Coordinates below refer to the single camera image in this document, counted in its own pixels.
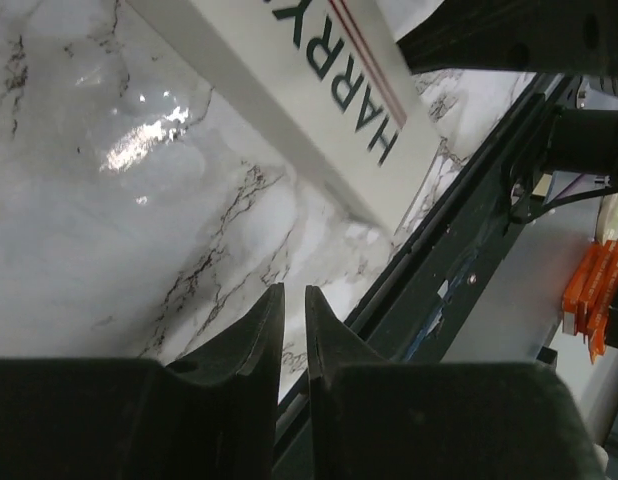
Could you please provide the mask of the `tall white slim box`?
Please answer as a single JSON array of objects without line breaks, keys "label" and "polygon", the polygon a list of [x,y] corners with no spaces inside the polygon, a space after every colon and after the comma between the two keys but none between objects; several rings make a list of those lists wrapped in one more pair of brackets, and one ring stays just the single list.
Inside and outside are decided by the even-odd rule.
[{"label": "tall white slim box", "polygon": [[404,222],[440,137],[373,1],[136,1],[134,10],[352,216]]}]

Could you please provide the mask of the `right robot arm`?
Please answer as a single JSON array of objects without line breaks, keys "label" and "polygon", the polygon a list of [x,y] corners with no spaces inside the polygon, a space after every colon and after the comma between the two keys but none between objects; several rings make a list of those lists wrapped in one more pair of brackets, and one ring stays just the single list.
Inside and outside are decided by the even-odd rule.
[{"label": "right robot arm", "polygon": [[[415,74],[442,69],[589,77],[618,97],[618,1],[445,1],[397,45]],[[526,224],[569,203],[618,193],[618,111],[551,110],[532,132],[541,170],[602,175],[608,187],[511,215]]]}]

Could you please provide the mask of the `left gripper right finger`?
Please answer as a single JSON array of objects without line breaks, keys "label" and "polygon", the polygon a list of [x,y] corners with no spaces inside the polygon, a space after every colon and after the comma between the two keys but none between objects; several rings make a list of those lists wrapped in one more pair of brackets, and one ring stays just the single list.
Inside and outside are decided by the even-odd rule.
[{"label": "left gripper right finger", "polygon": [[305,292],[318,479],[601,479],[573,397],[537,363],[400,364]]}]

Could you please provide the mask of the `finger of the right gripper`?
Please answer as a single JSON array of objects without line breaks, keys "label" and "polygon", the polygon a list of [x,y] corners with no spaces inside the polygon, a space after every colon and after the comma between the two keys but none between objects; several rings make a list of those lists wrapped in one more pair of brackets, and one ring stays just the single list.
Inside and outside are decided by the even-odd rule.
[{"label": "finger of the right gripper", "polygon": [[447,0],[397,45],[416,74],[618,75],[618,1]]}]

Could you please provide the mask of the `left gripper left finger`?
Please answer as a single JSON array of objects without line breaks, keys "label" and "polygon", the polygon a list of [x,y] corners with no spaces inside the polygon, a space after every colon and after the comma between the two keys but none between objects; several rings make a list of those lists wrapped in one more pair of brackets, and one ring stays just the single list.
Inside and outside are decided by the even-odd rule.
[{"label": "left gripper left finger", "polygon": [[0,479],[267,479],[285,292],[168,365],[0,359]]}]

